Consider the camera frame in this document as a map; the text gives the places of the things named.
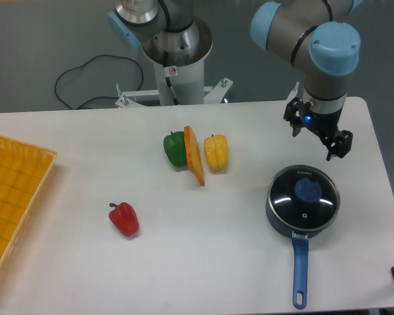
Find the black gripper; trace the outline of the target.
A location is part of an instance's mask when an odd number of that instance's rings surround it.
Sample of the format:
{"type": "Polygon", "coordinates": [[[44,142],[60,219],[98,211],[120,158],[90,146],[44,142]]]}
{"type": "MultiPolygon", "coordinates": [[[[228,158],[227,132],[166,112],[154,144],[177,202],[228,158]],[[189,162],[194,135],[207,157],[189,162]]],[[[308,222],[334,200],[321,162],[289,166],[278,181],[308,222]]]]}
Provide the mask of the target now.
{"type": "Polygon", "coordinates": [[[292,136],[296,137],[301,129],[307,128],[318,137],[326,138],[324,145],[328,153],[326,160],[333,157],[344,158],[351,150],[353,134],[350,131],[338,130],[338,122],[342,109],[330,114],[319,114],[311,110],[311,103],[302,103],[298,97],[293,97],[286,105],[284,120],[292,128],[292,136]]]}

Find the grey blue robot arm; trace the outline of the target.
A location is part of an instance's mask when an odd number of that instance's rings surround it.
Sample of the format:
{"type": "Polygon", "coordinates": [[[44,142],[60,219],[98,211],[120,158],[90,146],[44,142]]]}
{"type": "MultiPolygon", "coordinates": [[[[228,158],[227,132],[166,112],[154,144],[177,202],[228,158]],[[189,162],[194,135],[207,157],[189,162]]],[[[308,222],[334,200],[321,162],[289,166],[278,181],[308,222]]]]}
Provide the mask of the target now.
{"type": "MultiPolygon", "coordinates": [[[[353,135],[339,130],[352,73],[359,63],[361,39],[341,22],[357,1],[269,1],[254,14],[250,36],[263,50],[305,77],[301,96],[286,105],[284,119],[293,135],[310,130],[329,157],[344,157],[353,135]]],[[[201,104],[204,60],[213,38],[195,17],[191,1],[120,1],[107,15],[113,32],[129,48],[140,48],[154,65],[161,105],[201,104]]]]}

